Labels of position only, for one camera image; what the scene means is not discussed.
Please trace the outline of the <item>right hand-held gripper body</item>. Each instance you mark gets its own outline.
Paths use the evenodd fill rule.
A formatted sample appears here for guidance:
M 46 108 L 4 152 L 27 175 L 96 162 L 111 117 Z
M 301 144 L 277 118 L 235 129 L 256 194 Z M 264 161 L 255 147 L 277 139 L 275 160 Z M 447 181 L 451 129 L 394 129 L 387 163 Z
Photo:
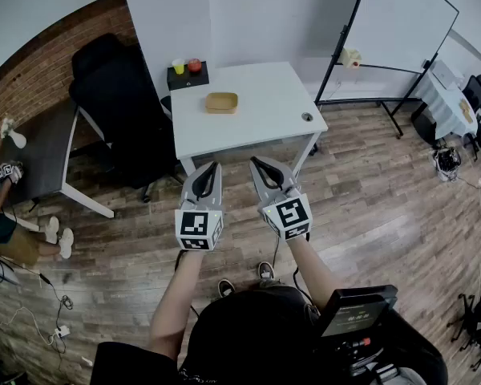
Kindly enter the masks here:
M 308 197 L 296 185 L 275 191 L 259 204 L 258 209 L 265 223 L 281 240 L 304 237 L 313 224 Z

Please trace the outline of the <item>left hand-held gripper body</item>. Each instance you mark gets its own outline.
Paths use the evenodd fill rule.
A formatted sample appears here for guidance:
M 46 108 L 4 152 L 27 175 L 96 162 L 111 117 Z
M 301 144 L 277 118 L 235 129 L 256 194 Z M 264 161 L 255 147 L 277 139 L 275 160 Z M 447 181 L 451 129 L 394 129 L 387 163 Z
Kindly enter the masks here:
M 220 209 L 186 200 L 175 210 L 176 239 L 185 251 L 213 251 L 224 228 Z

